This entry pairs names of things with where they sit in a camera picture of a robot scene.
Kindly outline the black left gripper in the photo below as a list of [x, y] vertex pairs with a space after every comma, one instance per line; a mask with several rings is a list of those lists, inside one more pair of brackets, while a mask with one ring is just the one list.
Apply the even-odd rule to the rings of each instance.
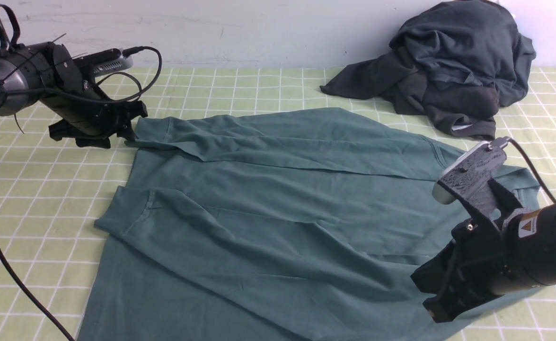
[[111, 149], [110, 138], [114, 135], [129, 142], [135, 140], [133, 119], [148, 117], [142, 100], [110, 99], [95, 78], [84, 75], [75, 65], [64, 45], [40, 43], [35, 50], [45, 61], [38, 72], [44, 87], [37, 98], [60, 117], [48, 127], [51, 139], [73, 139], [77, 147], [99, 149]]

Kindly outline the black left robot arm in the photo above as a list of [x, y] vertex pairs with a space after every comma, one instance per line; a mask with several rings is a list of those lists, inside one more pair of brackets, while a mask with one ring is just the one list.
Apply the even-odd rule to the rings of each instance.
[[100, 86], [109, 76], [124, 74], [132, 67], [131, 56], [144, 50], [111, 48], [74, 58], [52, 42], [0, 48], [0, 116], [40, 102], [60, 117], [48, 128], [57, 142], [70, 138], [78, 147], [102, 149], [111, 147], [113, 135], [133, 142], [133, 119], [148, 116], [140, 99], [147, 88], [113, 100]]

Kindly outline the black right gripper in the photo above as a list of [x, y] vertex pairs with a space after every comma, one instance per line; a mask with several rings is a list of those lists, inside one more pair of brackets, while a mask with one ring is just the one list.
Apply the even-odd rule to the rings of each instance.
[[431, 296], [423, 307], [435, 323], [449, 323], [465, 312], [520, 289], [520, 263], [514, 259], [518, 221], [501, 229], [471, 220], [452, 231], [452, 240], [414, 270], [413, 283]]

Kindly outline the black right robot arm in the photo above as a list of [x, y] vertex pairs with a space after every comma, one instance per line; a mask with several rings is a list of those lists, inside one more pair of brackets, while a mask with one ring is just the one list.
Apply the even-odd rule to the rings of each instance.
[[556, 285], [556, 204], [513, 211], [497, 231], [465, 220], [433, 259], [414, 270], [436, 323], [451, 322], [503, 296]]

